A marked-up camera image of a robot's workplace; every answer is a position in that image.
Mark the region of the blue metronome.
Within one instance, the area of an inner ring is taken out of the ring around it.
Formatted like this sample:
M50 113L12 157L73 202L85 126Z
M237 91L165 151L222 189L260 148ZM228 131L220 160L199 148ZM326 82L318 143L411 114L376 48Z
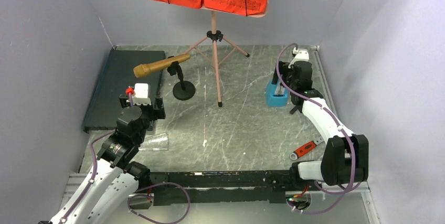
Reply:
M270 81L265 90L266 105L270 107L283 107L289 98L288 90L278 81L274 84Z

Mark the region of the clear plastic metronome cover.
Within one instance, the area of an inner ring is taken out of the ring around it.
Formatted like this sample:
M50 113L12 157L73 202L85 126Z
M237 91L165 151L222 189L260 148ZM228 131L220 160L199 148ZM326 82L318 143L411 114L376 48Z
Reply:
M168 151L169 135L160 133L155 135L147 135L144 142L139 147L140 151Z

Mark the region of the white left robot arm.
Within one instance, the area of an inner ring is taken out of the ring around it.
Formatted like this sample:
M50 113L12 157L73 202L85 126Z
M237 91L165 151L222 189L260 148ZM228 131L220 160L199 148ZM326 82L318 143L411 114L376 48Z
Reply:
M113 131L105 133L98 153L92 153L92 167L68 202L48 223L85 223L107 188L120 175L130 176L130 186L142 193L151 185L150 170L133 161L145 135L152 131L154 122L164 119L163 99L137 100L133 104L120 96L121 115Z

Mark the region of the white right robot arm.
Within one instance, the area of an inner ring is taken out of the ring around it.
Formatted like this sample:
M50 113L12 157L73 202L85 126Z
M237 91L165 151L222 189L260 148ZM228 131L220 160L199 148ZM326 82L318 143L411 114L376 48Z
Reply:
M312 64L308 61L293 63L278 61L277 78L288 89L298 111L316 127L325 143L321 161L297 161L292 164L289 183L301 190L310 180L330 186L354 183L368 179L369 142L365 135L348 129L328 107L324 96L313 88Z

